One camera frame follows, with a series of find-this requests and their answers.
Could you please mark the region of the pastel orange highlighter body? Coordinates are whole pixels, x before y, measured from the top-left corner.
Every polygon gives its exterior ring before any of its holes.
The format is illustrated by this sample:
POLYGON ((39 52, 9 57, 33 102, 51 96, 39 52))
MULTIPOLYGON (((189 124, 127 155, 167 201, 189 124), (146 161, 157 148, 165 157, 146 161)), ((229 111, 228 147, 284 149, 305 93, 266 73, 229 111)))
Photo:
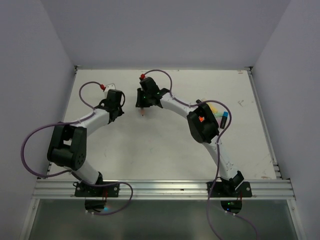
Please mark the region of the pastel orange highlighter body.
POLYGON ((145 115, 145 110, 144 110, 144 108, 140 108, 140 113, 141 113, 142 116, 145 115))

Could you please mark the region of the black neon orange highlighter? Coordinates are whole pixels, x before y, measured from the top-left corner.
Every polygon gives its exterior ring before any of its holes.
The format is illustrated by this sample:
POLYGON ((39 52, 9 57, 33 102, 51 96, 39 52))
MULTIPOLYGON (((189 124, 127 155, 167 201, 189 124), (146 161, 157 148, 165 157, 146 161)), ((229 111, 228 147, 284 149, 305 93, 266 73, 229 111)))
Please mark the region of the black neon orange highlighter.
POLYGON ((199 116, 198 118, 199 118, 199 121, 200 121, 200 122, 203 122, 203 121, 205 120, 205 118, 202 117, 202 116, 199 116))

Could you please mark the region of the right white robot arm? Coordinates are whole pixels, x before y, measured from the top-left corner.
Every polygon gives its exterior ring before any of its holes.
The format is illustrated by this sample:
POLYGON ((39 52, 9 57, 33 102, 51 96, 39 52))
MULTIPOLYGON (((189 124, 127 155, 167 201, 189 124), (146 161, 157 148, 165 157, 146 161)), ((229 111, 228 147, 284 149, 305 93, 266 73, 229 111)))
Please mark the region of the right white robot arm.
POLYGON ((187 120, 192 138, 202 144, 218 167, 221 189, 227 196, 235 196, 241 190, 244 177, 231 162, 220 142, 219 124, 207 103, 196 106, 184 105, 170 95, 166 88, 160 89, 153 78, 141 75, 140 88, 137 89, 137 108, 157 106, 170 110, 187 120))

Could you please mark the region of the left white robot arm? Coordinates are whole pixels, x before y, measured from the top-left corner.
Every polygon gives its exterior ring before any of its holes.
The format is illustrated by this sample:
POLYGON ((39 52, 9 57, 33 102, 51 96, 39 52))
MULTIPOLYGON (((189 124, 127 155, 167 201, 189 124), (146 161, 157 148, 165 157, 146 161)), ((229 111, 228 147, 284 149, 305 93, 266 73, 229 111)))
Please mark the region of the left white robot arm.
POLYGON ((103 193, 104 184, 102 174, 86 160, 87 138, 124 114, 124 100, 122 91, 111 89, 106 98, 94 108, 92 117, 79 123, 57 125, 52 133, 47 152, 49 162, 70 170, 75 177, 87 184, 87 192, 95 197, 103 193))

